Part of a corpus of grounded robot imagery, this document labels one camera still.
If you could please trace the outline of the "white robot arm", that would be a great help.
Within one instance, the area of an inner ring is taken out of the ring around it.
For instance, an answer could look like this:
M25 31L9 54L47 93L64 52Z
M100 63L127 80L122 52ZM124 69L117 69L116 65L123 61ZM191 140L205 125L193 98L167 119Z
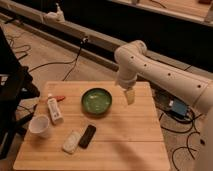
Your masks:
M213 171L213 80L152 60L146 56L146 52L146 44L141 40L118 47L114 52L119 65L116 82L124 89L131 89L137 75L141 74L146 80L205 114L202 144L194 171Z

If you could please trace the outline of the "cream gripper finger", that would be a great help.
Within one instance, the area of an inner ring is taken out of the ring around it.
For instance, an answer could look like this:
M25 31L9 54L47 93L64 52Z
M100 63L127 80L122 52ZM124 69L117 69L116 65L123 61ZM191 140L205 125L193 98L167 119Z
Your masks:
M127 100L127 104L133 104L135 101L135 90L133 88L127 89L124 94Z

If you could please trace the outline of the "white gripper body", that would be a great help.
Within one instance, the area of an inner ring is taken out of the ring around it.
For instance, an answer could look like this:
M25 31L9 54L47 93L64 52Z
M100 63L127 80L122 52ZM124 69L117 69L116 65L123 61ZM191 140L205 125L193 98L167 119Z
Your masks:
M137 80L137 74L128 69L119 69L116 83L124 89L132 88Z

